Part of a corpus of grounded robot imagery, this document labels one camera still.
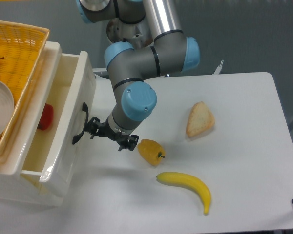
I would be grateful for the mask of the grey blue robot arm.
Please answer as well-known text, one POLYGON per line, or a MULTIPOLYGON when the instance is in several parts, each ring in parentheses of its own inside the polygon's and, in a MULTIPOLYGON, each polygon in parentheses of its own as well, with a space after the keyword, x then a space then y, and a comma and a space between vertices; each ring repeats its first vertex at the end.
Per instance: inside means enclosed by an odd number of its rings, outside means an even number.
POLYGON ((92 137, 107 137, 117 142, 120 150, 133 151, 139 140, 133 132, 157 103, 156 93, 146 80, 197 67, 198 43, 184 35, 172 0, 79 0, 76 4, 87 23, 111 19, 125 25, 148 23, 150 46, 135 49, 123 39, 105 50, 116 105, 105 122, 87 117, 83 127, 92 137))

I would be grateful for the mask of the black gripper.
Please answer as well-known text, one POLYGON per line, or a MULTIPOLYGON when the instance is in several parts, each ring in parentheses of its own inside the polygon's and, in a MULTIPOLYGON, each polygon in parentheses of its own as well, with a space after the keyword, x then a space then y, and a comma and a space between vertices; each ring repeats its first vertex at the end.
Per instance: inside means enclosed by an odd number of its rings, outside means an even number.
POLYGON ((125 135, 122 130, 114 130, 108 120, 101 126, 101 121, 97 117, 92 117, 85 128, 85 131, 90 134, 90 139, 100 134, 100 137, 107 137, 119 144, 118 151, 126 150, 133 151, 138 144, 138 135, 125 135))

